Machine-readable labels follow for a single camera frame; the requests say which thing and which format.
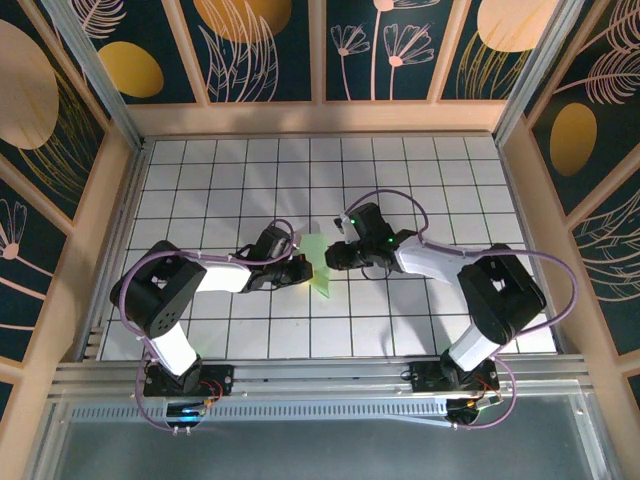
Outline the small black controller board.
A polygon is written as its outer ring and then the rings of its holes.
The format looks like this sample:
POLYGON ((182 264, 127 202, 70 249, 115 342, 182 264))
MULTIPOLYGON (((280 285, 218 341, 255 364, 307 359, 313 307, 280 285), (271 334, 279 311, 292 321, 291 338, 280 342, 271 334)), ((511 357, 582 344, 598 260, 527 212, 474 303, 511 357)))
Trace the small black controller board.
POLYGON ((501 403, 502 400, 498 396, 447 399, 445 419, 452 424, 469 426, 478 419, 482 410, 501 403))
POLYGON ((166 404, 164 420, 171 428, 193 428, 208 410, 204 401, 171 401, 166 404))

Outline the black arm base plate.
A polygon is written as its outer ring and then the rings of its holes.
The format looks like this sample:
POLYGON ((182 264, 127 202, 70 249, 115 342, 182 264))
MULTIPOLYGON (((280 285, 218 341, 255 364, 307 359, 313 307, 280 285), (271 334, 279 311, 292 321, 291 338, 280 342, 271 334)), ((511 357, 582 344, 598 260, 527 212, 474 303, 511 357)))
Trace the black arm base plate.
POLYGON ((414 393, 499 390, 494 361, 486 359, 473 370, 465 371, 452 361, 410 362, 409 381, 414 393))
POLYGON ((145 367, 145 397, 196 397, 210 394, 228 396, 234 382, 232 365, 196 364, 176 376, 161 365, 145 367))

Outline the aluminium corner post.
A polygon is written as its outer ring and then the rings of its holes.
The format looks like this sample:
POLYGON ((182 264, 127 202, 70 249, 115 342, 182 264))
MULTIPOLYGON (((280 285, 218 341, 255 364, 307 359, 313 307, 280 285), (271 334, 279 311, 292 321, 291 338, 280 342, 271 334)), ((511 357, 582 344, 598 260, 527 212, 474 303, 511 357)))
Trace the aluminium corner post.
POLYGON ((501 149, 536 88, 550 69, 562 44, 575 25, 585 0, 559 0, 541 37, 529 55, 523 70, 509 95, 505 109, 494 129, 493 139, 501 149))
POLYGON ((127 143, 139 152, 141 134, 93 43, 94 40, 108 40, 126 17, 124 0, 39 1, 127 143))

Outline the white gridded table mat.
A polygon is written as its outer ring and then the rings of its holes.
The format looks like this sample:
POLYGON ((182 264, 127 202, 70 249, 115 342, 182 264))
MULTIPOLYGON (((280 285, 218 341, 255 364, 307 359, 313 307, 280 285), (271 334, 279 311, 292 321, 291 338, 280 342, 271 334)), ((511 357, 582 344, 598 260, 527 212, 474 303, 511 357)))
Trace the white gridded table mat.
MULTIPOLYGON (((484 249, 525 241, 493 142, 484 137, 156 141, 132 199, 118 269, 156 242, 225 255, 282 218, 340 239, 334 218, 360 197, 393 229, 484 249)), ((459 290, 378 268, 247 295, 199 293, 182 329, 205 359, 392 357, 443 352, 469 326, 459 290)))

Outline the grey metal panel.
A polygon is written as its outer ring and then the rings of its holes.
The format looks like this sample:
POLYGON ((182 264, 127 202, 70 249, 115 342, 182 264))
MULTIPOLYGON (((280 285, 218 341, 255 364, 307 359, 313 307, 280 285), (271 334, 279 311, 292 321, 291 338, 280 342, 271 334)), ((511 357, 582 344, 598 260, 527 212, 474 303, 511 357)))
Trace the grey metal panel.
POLYGON ((234 420, 161 432, 128 403, 44 418, 27 480, 624 480, 579 396, 523 396, 467 431, 391 419, 234 420))

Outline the green cloth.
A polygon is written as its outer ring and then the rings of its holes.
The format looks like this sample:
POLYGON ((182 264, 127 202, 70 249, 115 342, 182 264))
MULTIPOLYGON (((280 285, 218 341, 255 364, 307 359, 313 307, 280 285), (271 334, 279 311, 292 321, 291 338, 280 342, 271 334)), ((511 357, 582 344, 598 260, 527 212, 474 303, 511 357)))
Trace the green cloth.
POLYGON ((301 237, 299 252, 311 263, 313 276, 310 285, 325 298, 330 296, 330 268, 327 266, 325 253, 328 240, 323 233, 311 233, 301 237))

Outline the long aluminium mounting rail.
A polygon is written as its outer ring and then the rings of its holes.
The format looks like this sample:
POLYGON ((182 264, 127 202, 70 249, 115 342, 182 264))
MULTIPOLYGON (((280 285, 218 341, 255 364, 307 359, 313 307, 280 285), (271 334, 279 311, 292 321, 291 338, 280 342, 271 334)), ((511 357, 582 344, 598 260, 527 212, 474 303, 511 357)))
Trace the long aluminium mounting rail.
MULTIPOLYGON (((580 355, 508 355, 497 368, 501 394, 522 396, 592 393, 580 355)), ((394 398, 413 394, 404 358, 343 358, 235 361, 233 400, 394 398)), ((135 361, 62 363, 50 400, 128 400, 135 361)))

